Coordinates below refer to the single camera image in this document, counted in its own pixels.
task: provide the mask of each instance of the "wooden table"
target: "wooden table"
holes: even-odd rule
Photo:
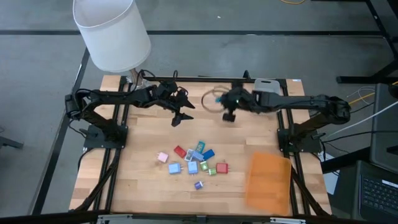
[[[101,90],[117,91],[120,76],[104,76]],[[230,87],[229,83],[177,83],[189,91],[189,100],[196,109],[185,108],[183,112],[195,119],[182,121],[173,128],[173,114],[158,106],[140,109],[131,106],[127,125],[129,133],[126,147],[122,150],[114,190],[112,212],[212,214],[212,215],[271,215],[265,211],[247,208],[244,203],[245,175],[254,151],[282,156],[277,143],[278,128],[275,113],[253,114],[236,112],[236,121],[222,121],[222,113],[209,113],[200,104],[204,92],[214,86]],[[244,84],[248,90],[254,84]],[[287,80],[289,95],[303,95],[300,80]],[[206,104],[214,104],[209,96]],[[111,118],[114,106],[100,106],[96,111]],[[293,110],[296,123],[309,119],[308,111]],[[208,160],[210,167],[217,162],[227,162],[229,174],[209,176],[204,172],[190,176],[187,163],[173,152],[179,145],[185,150],[194,148],[199,140],[213,149],[215,157]],[[158,152],[169,154],[168,163],[179,162],[185,170],[179,175],[170,175],[168,164],[156,159]],[[98,182],[104,149],[88,153],[82,160],[72,195],[70,208],[76,208],[88,196]],[[324,210],[331,213],[328,195],[319,160],[309,153],[301,153],[305,183]],[[194,183],[204,181],[204,187],[195,190]],[[300,213],[303,213],[300,191],[296,186]],[[104,188],[100,208],[104,208],[107,186]]]

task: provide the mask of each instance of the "lamp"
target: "lamp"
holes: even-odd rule
[[[74,0],[73,18],[91,59],[107,72],[130,71],[149,56],[150,40],[135,0]]]

